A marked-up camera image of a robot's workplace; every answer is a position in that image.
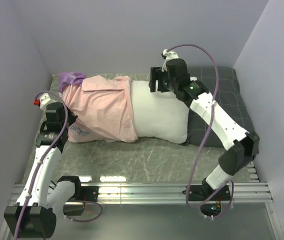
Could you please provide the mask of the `white pillow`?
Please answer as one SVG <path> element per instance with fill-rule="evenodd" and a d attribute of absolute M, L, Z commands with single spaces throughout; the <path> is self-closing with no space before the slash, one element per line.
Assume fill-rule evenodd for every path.
<path fill-rule="evenodd" d="M 189 108 L 172 92 L 150 92 L 149 83 L 131 83 L 134 129 L 137 136 L 182 144 L 188 136 Z"/>

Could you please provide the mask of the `pink purple Elsa pillowcase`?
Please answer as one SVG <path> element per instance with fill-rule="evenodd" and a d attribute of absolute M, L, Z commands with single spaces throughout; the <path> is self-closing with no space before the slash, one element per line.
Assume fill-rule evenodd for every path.
<path fill-rule="evenodd" d="M 87 77 L 82 72 L 61 72 L 57 77 L 60 97 L 77 117 L 68 128 L 70 142 L 131 143 L 138 139 L 129 76 L 107 79 L 101 75 Z"/>

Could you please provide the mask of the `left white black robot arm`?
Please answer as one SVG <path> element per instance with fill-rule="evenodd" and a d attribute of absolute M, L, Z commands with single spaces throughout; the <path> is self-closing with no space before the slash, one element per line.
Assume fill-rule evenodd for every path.
<path fill-rule="evenodd" d="M 36 138 L 34 162 L 26 185 L 16 203 L 4 211 L 4 219 L 16 240 L 51 238 L 57 214 L 65 203 L 77 201 L 83 195 L 77 176 L 62 176 L 49 192 L 54 169 L 67 142 L 67 126 L 76 118 L 62 102 L 47 104 L 44 112 L 46 120 Z"/>

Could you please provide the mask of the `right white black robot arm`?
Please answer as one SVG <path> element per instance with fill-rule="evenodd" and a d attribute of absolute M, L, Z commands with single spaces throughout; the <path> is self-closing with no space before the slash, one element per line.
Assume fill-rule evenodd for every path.
<path fill-rule="evenodd" d="M 149 88 L 152 93 L 172 92 L 201 117 L 209 131 L 221 141 L 225 152 L 219 157 L 217 167 L 202 182 L 203 196 L 208 200 L 215 199 L 220 187 L 255 159 L 260 137 L 237 124 L 214 100 L 209 89 L 190 76 L 187 64 L 181 58 L 170 59 L 162 67 L 151 67 Z"/>

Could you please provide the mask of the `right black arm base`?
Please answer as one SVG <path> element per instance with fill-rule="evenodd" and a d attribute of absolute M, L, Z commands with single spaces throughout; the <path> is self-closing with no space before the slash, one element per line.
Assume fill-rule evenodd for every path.
<path fill-rule="evenodd" d="M 202 185 L 191 185 L 187 200 L 189 202 L 204 202 L 210 195 L 204 192 Z M 225 185 L 204 204 L 200 204 L 199 210 L 204 218 L 214 220 L 221 217 L 232 208 L 234 198 L 234 184 Z"/>

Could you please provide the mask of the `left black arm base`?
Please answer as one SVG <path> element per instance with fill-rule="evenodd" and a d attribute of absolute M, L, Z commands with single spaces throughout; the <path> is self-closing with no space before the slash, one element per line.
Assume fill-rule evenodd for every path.
<path fill-rule="evenodd" d="M 84 213 L 86 203 L 82 201 L 97 202 L 99 194 L 98 186 L 82 186 L 78 195 L 72 196 L 63 206 L 66 216 L 81 216 Z"/>

